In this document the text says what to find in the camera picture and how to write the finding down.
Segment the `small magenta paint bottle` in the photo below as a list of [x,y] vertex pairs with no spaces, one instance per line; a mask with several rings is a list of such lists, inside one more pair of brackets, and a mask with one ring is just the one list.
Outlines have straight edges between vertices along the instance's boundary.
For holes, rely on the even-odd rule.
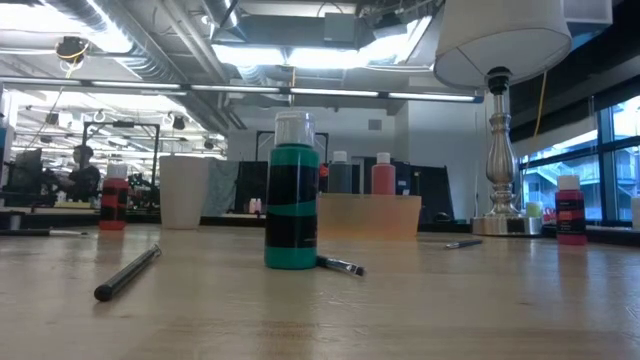
[[555,205],[558,243],[560,245],[585,246],[588,242],[585,200],[578,175],[557,177]]

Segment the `small red paint bottle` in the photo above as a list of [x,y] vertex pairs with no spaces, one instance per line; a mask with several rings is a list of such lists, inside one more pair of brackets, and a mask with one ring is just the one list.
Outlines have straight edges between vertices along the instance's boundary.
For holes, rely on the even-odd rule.
[[127,224],[129,183],[125,164],[109,164],[102,184],[99,228],[120,231]]

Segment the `silver lamp cream shade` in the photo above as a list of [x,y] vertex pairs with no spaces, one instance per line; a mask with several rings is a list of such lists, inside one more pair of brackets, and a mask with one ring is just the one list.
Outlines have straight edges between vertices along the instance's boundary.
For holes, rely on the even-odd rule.
[[510,140],[509,89],[560,63],[572,47],[562,0],[445,0],[434,76],[456,89],[488,90],[491,210],[471,220],[481,236],[537,236],[542,220],[514,206],[518,161]]

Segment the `person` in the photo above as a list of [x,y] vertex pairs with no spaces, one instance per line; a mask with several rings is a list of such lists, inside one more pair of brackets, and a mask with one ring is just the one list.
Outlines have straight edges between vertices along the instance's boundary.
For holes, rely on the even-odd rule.
[[68,175],[46,170],[42,173],[45,183],[64,192],[68,200],[90,202],[98,196],[101,179],[99,169],[90,163],[93,155],[93,149],[88,145],[76,146],[73,151],[74,170]]

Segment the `black monitor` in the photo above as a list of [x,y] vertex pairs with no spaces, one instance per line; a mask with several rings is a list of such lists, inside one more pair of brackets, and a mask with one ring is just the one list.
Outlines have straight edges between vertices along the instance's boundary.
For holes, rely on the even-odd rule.
[[53,207],[59,185],[56,174],[45,169],[42,149],[16,155],[8,166],[8,181],[0,189],[0,200],[7,207]]

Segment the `long light bar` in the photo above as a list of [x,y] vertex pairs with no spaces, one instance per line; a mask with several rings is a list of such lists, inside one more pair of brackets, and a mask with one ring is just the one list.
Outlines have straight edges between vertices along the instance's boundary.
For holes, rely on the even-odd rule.
[[304,87],[290,87],[290,86],[153,83],[153,82],[131,82],[131,81],[113,81],[113,80],[21,77],[21,76],[8,76],[8,75],[0,75],[0,82],[4,82],[11,85],[84,87],[84,88],[99,88],[99,89],[118,89],[118,90],[121,90],[121,89],[154,90],[154,91],[164,91],[164,92],[170,92],[170,93],[217,92],[217,93],[260,94],[260,95],[333,96],[333,97],[350,97],[350,98],[365,98],[365,99],[474,103],[474,104],[482,103],[484,101],[484,97],[479,95],[322,89],[322,88],[304,88]]

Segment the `black partition panel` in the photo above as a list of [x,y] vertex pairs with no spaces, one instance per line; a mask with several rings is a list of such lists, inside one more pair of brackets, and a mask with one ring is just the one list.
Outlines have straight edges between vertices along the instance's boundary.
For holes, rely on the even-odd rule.
[[[352,163],[351,192],[370,194],[372,190],[372,167],[374,157],[365,157],[360,163]],[[446,167],[411,165],[394,161],[396,170],[396,194],[421,198],[419,225],[436,222],[439,214],[444,221],[455,218],[451,197],[448,170]],[[264,200],[267,191],[267,161],[242,161],[235,181],[236,195],[230,208],[234,213],[247,213],[251,198]]]

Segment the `large coral paint bottle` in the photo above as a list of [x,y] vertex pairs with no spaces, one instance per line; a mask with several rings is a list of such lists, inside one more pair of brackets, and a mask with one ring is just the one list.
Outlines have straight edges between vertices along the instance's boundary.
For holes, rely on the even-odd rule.
[[396,169],[391,164],[391,154],[379,152],[372,167],[372,193],[375,195],[396,194]]

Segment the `white paper cup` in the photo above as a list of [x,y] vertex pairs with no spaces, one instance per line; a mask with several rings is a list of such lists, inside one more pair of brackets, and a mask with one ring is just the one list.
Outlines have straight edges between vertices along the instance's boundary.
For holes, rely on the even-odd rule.
[[196,229],[207,196],[208,160],[163,156],[160,158],[159,171],[162,227],[172,230]]

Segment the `orange translucent plastic tray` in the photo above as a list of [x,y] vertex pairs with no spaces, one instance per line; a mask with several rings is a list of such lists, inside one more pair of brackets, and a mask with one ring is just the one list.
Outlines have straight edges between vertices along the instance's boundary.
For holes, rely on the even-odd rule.
[[318,239],[414,240],[421,205],[419,196],[322,194],[318,201]]

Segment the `teal hanging cloth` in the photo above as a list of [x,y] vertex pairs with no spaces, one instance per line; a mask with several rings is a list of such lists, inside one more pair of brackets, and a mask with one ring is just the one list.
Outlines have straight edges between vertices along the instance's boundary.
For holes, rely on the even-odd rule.
[[202,208],[203,217],[218,217],[235,208],[237,161],[212,158],[208,166],[207,194]]

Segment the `large grey paint bottle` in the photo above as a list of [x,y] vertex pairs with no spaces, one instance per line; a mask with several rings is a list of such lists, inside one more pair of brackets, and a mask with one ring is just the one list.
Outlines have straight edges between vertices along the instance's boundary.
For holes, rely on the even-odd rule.
[[352,165],[348,161],[346,151],[333,152],[333,161],[328,166],[328,192],[345,193],[352,192]]

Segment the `black background rig frame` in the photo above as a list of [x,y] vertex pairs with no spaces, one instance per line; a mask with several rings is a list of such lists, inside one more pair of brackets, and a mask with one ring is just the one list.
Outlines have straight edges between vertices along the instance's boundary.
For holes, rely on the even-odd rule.
[[125,120],[115,120],[115,121],[105,121],[105,122],[97,122],[97,121],[89,121],[83,123],[83,132],[82,132],[82,142],[81,144],[85,146],[87,141],[94,136],[94,134],[89,134],[89,129],[92,126],[96,126],[96,130],[100,130],[105,126],[111,126],[114,128],[153,128],[155,133],[150,135],[150,138],[154,141],[153,147],[153,157],[152,157],[152,173],[151,173],[151,182],[149,185],[150,188],[150,201],[146,208],[148,213],[156,213],[158,209],[156,205],[159,204],[159,190],[156,185],[156,177],[157,177],[157,169],[158,169],[158,159],[159,159],[159,142],[160,142],[160,132],[161,128],[159,124],[149,124],[149,123],[140,123],[135,121],[125,121]]

